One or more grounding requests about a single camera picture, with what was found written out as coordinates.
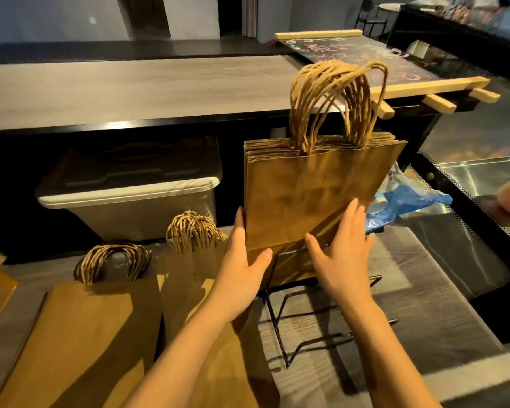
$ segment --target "wooden stick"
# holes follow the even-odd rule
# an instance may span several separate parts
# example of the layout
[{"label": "wooden stick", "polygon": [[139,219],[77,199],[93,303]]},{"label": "wooden stick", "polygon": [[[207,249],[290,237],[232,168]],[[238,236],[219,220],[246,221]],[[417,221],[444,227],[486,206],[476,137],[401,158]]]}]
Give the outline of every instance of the wooden stick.
[{"label": "wooden stick", "polygon": [[498,99],[500,99],[500,95],[498,93],[486,90],[485,88],[473,88],[468,95],[484,103],[495,103]]},{"label": "wooden stick", "polygon": [[[476,76],[465,77],[462,79],[421,81],[407,84],[395,84],[387,86],[384,99],[396,97],[410,97],[412,95],[433,95],[438,93],[446,93],[448,91],[472,90],[474,88],[484,88],[491,80]],[[378,100],[381,86],[370,89],[372,100]]]},{"label": "wooden stick", "polygon": [[328,37],[357,37],[362,36],[361,30],[325,30],[325,31],[298,31],[296,33],[276,33],[276,40],[291,39],[324,39]]},{"label": "wooden stick", "polygon": [[442,114],[451,114],[457,109],[456,104],[440,97],[439,95],[426,95],[422,102]]},{"label": "wooden stick", "polygon": [[387,120],[395,115],[395,109],[393,109],[389,104],[382,100],[380,107],[378,109],[378,117],[382,120]]}]

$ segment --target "hand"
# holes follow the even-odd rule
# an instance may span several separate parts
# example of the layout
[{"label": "hand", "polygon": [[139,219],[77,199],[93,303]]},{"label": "hand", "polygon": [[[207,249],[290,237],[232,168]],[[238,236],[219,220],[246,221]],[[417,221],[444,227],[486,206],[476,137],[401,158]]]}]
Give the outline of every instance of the hand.
[{"label": "hand", "polygon": [[346,319],[356,309],[374,303],[368,279],[368,254],[375,235],[365,236],[366,214],[364,206],[358,204],[359,200],[353,199],[347,206],[328,256],[312,235],[305,236],[318,280]]},{"label": "hand", "polygon": [[234,229],[228,240],[228,251],[208,295],[208,304],[213,306],[214,312],[225,323],[232,322],[253,302],[271,261],[272,249],[266,249],[248,266],[244,210],[238,208]]}]

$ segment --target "right hand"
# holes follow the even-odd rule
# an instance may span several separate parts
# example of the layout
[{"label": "right hand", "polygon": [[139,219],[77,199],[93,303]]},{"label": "right hand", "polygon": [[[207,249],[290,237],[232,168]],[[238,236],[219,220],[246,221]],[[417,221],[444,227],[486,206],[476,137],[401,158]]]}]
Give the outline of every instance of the right hand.
[{"label": "right hand", "polygon": [[312,235],[305,236],[318,280],[346,318],[374,303],[368,279],[368,255],[375,234],[366,237],[365,220],[364,206],[353,199],[340,221],[328,256]]}]

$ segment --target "metal wire stand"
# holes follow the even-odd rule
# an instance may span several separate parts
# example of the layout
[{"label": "metal wire stand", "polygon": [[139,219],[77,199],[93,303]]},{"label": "metal wire stand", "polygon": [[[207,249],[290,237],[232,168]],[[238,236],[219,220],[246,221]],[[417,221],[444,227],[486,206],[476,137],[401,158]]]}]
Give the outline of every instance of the metal wire stand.
[{"label": "metal wire stand", "polygon": [[[289,356],[289,354],[286,352],[285,347],[283,346],[282,336],[279,333],[279,320],[282,317],[283,310],[285,309],[285,305],[286,305],[287,300],[289,298],[292,298],[293,296],[305,295],[308,292],[310,292],[310,290],[320,290],[321,287],[316,286],[317,279],[315,277],[311,277],[311,278],[302,280],[302,281],[300,281],[300,283],[294,283],[294,284],[289,283],[289,284],[280,286],[278,288],[273,288],[272,290],[270,290],[270,282],[272,281],[272,276],[274,275],[274,271],[276,269],[276,264],[277,264],[278,259],[279,259],[280,256],[300,253],[300,252],[303,252],[305,250],[306,250],[306,248],[302,248],[302,249],[298,249],[298,250],[291,251],[291,252],[284,252],[284,253],[277,254],[276,258],[275,258],[275,260],[273,262],[273,265],[272,265],[272,271],[270,272],[270,278],[268,280],[266,288],[262,292],[262,297],[263,297],[264,302],[266,303],[266,306],[268,307],[268,311],[270,313],[270,319],[272,321],[272,326],[274,328],[274,332],[276,333],[276,337],[278,339],[278,344],[279,344],[279,349],[281,350],[283,360],[284,360],[284,362],[286,364],[286,368],[289,368],[291,366],[293,360],[295,359],[295,357],[297,355],[303,353],[303,352],[309,352],[309,351],[315,351],[315,350],[323,350],[323,349],[332,349],[332,348],[335,348],[335,347],[337,347],[339,345],[343,345],[345,343],[348,343],[348,342],[351,342],[351,341],[355,340],[355,337],[353,336],[352,332],[349,332],[346,335],[344,335],[343,333],[333,333],[333,334],[330,334],[330,335],[324,335],[324,336],[319,337],[319,338],[314,338],[314,339],[310,339],[308,341],[303,341],[303,342],[299,343],[299,345],[296,347],[295,351],[291,354],[291,356]],[[376,283],[381,281],[381,279],[382,279],[381,275],[370,276],[369,277],[370,287],[372,288]],[[271,293],[278,292],[280,290],[289,289],[292,286],[305,286],[306,289],[286,294],[285,297],[283,298],[281,306],[279,307],[278,316],[276,317],[276,315],[274,314],[274,310],[272,308],[272,304],[270,303],[270,295],[271,295]],[[316,311],[311,311],[311,312],[305,312],[305,313],[299,313],[299,314],[291,315],[291,317],[293,317],[293,316],[294,317],[299,317],[299,316],[315,315],[317,313],[328,312],[328,311],[330,311],[330,310],[332,310],[333,308],[336,308],[336,307],[337,307],[337,305],[333,305],[333,306],[330,306],[330,307],[327,307],[327,308],[318,309]],[[398,322],[398,320],[397,319],[389,319],[388,322],[389,322],[390,325],[394,325],[395,323]],[[341,339],[339,341],[335,342],[334,339],[336,339],[336,338],[341,338]],[[325,345],[323,345],[323,346],[320,346],[320,347],[311,347],[311,348],[308,348],[308,349],[305,348],[306,346],[313,345],[313,344],[316,344],[316,343],[319,343],[319,342],[327,342],[329,340],[331,340],[332,342],[331,343],[325,343]]]}]

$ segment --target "left hand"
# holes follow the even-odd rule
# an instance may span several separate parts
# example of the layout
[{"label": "left hand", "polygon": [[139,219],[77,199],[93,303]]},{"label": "left hand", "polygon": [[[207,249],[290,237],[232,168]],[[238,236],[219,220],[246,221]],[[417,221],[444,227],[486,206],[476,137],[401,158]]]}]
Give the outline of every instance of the left hand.
[{"label": "left hand", "polygon": [[244,210],[238,208],[228,251],[207,300],[223,322],[232,322],[253,302],[271,261],[272,249],[266,249],[248,266]]}]

